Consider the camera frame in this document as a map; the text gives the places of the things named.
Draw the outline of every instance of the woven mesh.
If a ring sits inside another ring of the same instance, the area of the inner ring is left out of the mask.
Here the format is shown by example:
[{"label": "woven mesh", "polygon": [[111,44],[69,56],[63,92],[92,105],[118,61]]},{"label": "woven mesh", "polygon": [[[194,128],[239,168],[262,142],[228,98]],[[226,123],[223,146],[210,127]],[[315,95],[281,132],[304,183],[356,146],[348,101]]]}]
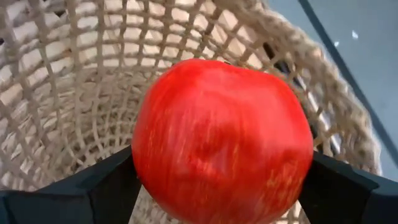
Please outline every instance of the woven mesh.
[{"label": "woven mesh", "polygon": [[[283,78],[314,150],[381,174],[368,112],[318,45],[257,1],[2,0],[0,29],[2,189],[39,189],[126,147],[148,86],[193,57]],[[179,223],[144,189],[131,222]],[[279,221],[307,222],[299,204]]]}]

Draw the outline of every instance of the floor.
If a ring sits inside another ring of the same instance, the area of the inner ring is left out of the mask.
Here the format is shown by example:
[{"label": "floor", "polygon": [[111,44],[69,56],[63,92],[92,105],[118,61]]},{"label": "floor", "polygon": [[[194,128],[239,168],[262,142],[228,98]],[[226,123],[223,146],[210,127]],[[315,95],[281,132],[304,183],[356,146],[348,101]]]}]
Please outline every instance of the floor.
[{"label": "floor", "polygon": [[268,0],[274,10],[324,43],[303,9],[307,2],[325,28],[357,91],[372,112],[375,130],[382,140],[383,175],[398,181],[398,1],[385,0]]}]

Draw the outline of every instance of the yellow speckle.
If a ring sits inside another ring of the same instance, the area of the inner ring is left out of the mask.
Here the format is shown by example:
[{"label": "yellow speckle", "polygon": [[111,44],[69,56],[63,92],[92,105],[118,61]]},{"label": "yellow speckle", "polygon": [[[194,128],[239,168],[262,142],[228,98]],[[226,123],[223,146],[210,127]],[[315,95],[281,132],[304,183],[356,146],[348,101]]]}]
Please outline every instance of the yellow speckle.
[{"label": "yellow speckle", "polygon": [[288,197],[288,191],[283,190],[278,194],[278,204],[281,205],[283,203],[285,203],[286,198]]},{"label": "yellow speckle", "polygon": [[264,213],[269,213],[269,210],[270,210],[270,207],[269,206],[266,206],[265,208],[264,208]]},{"label": "yellow speckle", "polygon": [[290,194],[287,196],[287,201],[292,201],[296,195],[296,191],[290,192]]},{"label": "yellow speckle", "polygon": [[238,154],[238,151],[239,151],[239,145],[236,144],[234,147],[234,156],[236,156]]},{"label": "yellow speckle", "polygon": [[267,212],[268,212],[268,211],[267,211],[267,208],[268,208],[268,207],[264,208],[264,198],[265,198],[265,197],[266,197],[265,194],[262,194],[262,195],[259,197],[257,203],[255,204],[255,206],[254,206],[254,211],[256,211],[256,213],[258,213],[258,212],[267,213]]},{"label": "yellow speckle", "polygon": [[271,170],[271,175],[267,181],[267,187],[275,187],[276,186],[276,180],[275,180],[275,171]]},{"label": "yellow speckle", "polygon": [[151,131],[151,132],[149,133],[149,145],[148,145],[149,148],[152,148],[152,146],[153,146],[154,136],[155,136],[154,132]]},{"label": "yellow speckle", "polygon": [[299,178],[298,184],[301,184],[303,182],[303,180],[304,180],[304,177]]},{"label": "yellow speckle", "polygon": [[301,187],[296,187],[294,190],[292,190],[292,192],[297,195],[297,194],[299,194],[301,189],[302,189]]},{"label": "yellow speckle", "polygon": [[292,185],[292,182],[293,182],[292,177],[288,177],[287,181],[286,181],[286,185]]}]

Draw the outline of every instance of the basket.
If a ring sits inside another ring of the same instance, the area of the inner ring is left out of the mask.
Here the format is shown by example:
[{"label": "basket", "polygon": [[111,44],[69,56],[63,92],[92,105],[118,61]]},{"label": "basket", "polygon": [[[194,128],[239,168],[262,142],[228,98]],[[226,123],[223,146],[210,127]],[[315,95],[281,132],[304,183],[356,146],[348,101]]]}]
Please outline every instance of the basket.
[{"label": "basket", "polygon": [[[148,86],[193,57],[284,79],[314,150],[381,175],[368,112],[318,44],[259,1],[3,0],[0,17],[2,189],[39,189],[128,146]],[[278,221],[306,222],[298,203]],[[142,189],[131,223],[179,221]]]}]

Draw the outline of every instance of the apple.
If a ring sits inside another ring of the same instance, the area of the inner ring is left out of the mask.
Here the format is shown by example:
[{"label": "apple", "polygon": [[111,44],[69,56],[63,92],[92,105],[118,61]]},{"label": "apple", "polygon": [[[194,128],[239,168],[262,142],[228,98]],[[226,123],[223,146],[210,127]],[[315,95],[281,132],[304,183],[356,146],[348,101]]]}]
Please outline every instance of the apple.
[{"label": "apple", "polygon": [[310,126],[284,81],[200,59],[151,86],[131,146],[150,195],[194,224],[275,221],[297,200],[313,156]]}]

